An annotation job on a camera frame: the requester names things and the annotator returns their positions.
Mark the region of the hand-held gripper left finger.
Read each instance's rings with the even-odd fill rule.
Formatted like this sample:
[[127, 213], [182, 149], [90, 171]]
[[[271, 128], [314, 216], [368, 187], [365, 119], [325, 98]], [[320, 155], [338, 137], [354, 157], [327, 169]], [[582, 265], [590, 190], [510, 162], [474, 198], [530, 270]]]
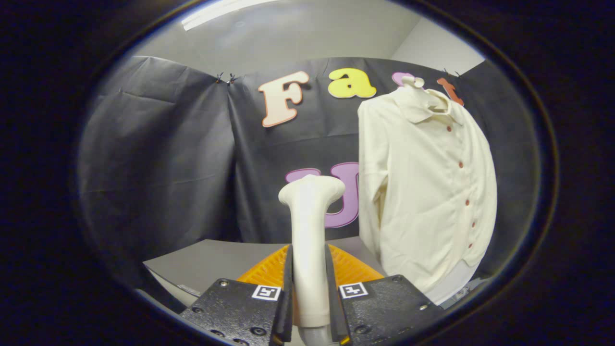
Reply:
[[293, 255], [286, 245], [237, 280], [219, 278], [181, 317], [227, 346], [283, 346], [292, 339]]

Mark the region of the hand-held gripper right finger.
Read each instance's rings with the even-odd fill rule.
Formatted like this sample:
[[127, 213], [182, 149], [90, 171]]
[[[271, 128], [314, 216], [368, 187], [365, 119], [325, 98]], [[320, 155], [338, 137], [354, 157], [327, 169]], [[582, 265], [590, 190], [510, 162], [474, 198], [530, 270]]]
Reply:
[[401, 274], [384, 276], [333, 245], [325, 261], [332, 339], [341, 346], [408, 346], [443, 318]]

